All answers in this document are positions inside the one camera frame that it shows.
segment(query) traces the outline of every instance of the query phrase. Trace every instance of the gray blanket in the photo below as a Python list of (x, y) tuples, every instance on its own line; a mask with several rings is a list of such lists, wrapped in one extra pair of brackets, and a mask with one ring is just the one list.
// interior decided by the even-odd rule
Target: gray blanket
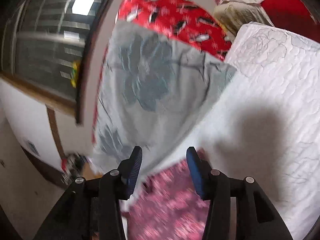
[(236, 69), (209, 53), (118, 20), (98, 94), (92, 162), (116, 168), (135, 145), (148, 174), (183, 140)]

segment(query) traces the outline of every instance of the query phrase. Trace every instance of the metal screw head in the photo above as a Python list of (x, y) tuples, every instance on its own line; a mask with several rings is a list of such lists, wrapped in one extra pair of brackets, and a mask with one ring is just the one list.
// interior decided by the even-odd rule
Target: metal screw head
[(76, 182), (76, 184), (81, 184), (82, 182), (84, 182), (84, 178), (78, 177), (78, 178), (76, 178), (75, 182)]
[(248, 183), (254, 183), (254, 178), (252, 178), (252, 177), (246, 177), (246, 178), (245, 178), (245, 181), (248, 182)]
[(119, 175), (119, 171), (118, 170), (112, 170), (112, 171), (110, 171), (110, 175), (111, 176), (118, 176)]
[(218, 171), (218, 170), (211, 170), (211, 174), (212, 174), (213, 176), (218, 176), (218, 175), (220, 175), (220, 171)]

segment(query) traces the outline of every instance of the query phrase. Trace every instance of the white comforter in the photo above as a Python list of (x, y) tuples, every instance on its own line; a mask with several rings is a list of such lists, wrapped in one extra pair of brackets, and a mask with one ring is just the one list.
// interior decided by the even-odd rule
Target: white comforter
[(294, 240), (320, 215), (320, 44), (246, 24), (226, 62), (238, 73), (220, 100), (158, 170), (203, 147), (229, 177), (254, 177)]

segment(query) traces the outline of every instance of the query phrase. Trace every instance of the red patterned fabric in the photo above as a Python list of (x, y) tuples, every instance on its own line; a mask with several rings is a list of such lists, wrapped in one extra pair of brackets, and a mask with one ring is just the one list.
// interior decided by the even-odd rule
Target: red patterned fabric
[(187, 161), (148, 178), (127, 215), (129, 240), (201, 240), (210, 201), (196, 194)]
[(231, 47), (213, 17), (191, 1), (124, 0), (118, 18), (188, 43), (221, 60)]

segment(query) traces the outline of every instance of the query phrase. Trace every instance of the yellow object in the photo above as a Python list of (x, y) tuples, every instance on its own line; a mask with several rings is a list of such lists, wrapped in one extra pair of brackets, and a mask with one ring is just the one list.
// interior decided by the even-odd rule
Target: yellow object
[(73, 70), (71, 73), (71, 84), (74, 88), (77, 87), (80, 63), (81, 63), (80, 60), (75, 60), (72, 63)]

